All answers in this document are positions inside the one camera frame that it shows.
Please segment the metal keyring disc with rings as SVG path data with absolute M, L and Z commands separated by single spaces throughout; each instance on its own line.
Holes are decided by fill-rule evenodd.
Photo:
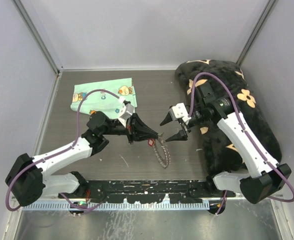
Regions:
M 163 140 L 163 133 L 159 133 L 157 139 L 152 139 L 151 147 L 160 166 L 167 169 L 171 163 L 171 155 L 166 142 Z

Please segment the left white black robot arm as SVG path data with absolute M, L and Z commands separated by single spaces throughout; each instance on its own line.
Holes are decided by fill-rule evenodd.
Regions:
M 65 175 L 54 173 L 100 153 L 109 144 L 106 135 L 126 136 L 130 144 L 159 137 L 136 113 L 121 122 L 97 111 L 89 117 L 86 125 L 88 129 L 80 137 L 63 147 L 41 155 L 23 153 L 18 156 L 5 178 L 7 195 L 13 195 L 20 207 L 34 203 L 41 196 L 60 193 L 82 198 L 87 193 L 87 182 L 78 172 Z

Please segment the red key tag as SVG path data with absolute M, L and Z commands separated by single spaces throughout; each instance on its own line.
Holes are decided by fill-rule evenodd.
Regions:
M 149 140 L 148 140 L 148 145 L 149 145 L 150 147 L 153 147 L 153 146 L 155 145 L 155 140 L 154 140 L 154 139 L 149 139 Z

